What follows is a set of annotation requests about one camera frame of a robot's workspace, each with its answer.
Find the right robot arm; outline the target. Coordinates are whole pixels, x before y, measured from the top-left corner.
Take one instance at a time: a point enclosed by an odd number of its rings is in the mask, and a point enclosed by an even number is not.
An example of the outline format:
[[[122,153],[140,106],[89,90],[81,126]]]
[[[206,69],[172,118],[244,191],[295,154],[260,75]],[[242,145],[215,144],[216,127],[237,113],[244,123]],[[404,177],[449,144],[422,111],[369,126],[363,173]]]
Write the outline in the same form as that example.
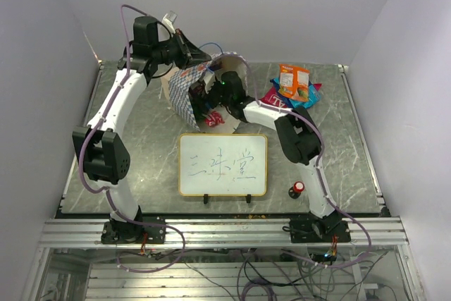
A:
[[[197,82],[189,88],[188,96],[196,117],[221,106],[243,123],[276,131],[285,158],[300,172],[300,183],[307,193],[313,218],[311,235],[323,242],[335,234],[342,217],[323,171],[323,138],[306,109],[280,109],[249,96],[235,71],[214,78],[210,90],[203,82]]]

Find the blue snack bag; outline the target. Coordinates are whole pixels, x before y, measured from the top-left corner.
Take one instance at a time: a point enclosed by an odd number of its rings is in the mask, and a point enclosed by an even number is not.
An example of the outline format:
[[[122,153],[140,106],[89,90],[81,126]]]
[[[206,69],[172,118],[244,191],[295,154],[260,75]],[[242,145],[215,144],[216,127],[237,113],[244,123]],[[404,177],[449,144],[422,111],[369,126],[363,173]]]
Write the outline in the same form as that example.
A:
[[[294,99],[288,99],[287,97],[284,97],[282,94],[278,92],[278,90],[280,89],[278,78],[271,79],[270,82],[273,85],[274,89],[276,90],[277,98],[281,103],[283,103],[283,107],[288,107],[290,109],[304,107],[305,109],[308,109],[313,105],[315,105],[321,99],[321,95],[319,93],[319,90],[322,87],[321,83],[313,84],[309,82],[308,100],[306,102],[299,102]]]

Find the orange Fox's fruits candy bag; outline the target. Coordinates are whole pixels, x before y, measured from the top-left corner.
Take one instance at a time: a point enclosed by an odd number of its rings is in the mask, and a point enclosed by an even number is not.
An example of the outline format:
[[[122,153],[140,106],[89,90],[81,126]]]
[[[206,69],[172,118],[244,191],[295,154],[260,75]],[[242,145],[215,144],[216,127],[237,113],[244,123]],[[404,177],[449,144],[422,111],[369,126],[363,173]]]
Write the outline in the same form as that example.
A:
[[[280,64],[278,78],[278,93],[298,102],[307,102],[309,99],[310,72],[299,66]]]

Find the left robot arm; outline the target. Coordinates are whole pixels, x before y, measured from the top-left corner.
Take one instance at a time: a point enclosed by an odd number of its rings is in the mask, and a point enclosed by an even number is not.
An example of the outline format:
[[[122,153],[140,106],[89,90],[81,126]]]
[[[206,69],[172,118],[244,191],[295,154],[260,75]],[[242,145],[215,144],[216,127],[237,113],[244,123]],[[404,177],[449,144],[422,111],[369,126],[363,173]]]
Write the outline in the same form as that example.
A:
[[[166,224],[145,223],[142,210],[132,196],[126,179],[131,159],[122,141],[123,130],[137,99],[160,65],[182,70],[206,63],[211,57],[179,29],[169,30],[168,39],[160,40],[162,25],[153,16],[135,19],[132,33],[125,36],[123,57],[101,108],[86,126],[73,130],[80,182],[93,195],[105,194],[110,206],[110,218],[101,235],[104,244],[141,240],[162,243],[165,238]]]

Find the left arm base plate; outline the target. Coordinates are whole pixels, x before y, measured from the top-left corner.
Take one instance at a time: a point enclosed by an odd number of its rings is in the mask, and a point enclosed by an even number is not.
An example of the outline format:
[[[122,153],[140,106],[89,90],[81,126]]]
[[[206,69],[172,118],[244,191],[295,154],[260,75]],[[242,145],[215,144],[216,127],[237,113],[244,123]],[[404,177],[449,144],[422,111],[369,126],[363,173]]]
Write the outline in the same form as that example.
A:
[[[147,244],[163,244],[166,237],[165,221],[159,217],[144,217],[143,222],[146,223],[145,226],[114,219],[107,221],[101,233],[101,244],[143,243],[145,238]]]

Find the blue checkered paper bag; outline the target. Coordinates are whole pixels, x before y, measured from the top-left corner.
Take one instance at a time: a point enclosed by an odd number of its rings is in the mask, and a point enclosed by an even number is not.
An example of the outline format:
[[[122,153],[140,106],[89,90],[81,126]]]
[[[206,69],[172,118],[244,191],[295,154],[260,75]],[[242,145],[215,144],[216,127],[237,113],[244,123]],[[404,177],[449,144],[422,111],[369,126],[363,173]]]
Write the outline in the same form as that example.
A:
[[[205,73],[215,73],[216,80],[226,84],[224,75],[227,72],[237,73],[238,80],[244,90],[247,89],[247,76],[250,73],[246,60],[234,51],[223,51],[211,55],[211,60],[198,66],[181,70],[174,68],[168,75],[162,77],[161,85],[169,106],[191,128],[200,133],[230,134],[234,133],[240,124],[238,118],[231,115],[231,108],[226,107],[226,91],[222,102],[217,107],[198,107],[192,102],[192,89],[198,82],[203,82]],[[224,124],[209,127],[204,119],[208,112],[219,112]]]

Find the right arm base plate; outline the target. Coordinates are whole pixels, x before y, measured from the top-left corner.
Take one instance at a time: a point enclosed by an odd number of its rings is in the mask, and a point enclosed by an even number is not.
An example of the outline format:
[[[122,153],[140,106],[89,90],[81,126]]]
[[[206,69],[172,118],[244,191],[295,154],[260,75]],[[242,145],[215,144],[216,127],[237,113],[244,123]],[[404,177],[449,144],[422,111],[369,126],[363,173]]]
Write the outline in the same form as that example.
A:
[[[290,235],[292,243],[338,243],[350,242],[351,235],[346,221],[339,221],[333,228],[326,228],[320,221],[290,219],[282,230]]]

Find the pink snack bag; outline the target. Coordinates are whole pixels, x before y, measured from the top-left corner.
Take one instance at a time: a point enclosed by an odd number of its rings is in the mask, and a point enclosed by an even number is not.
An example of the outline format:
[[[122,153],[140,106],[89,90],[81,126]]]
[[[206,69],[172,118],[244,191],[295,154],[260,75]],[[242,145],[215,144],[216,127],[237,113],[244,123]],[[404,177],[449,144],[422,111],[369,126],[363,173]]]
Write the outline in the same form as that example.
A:
[[[276,96],[276,90],[272,86],[272,88],[260,99],[263,103],[269,104],[271,106],[280,107],[280,108],[288,108],[283,107],[283,103],[279,101]]]

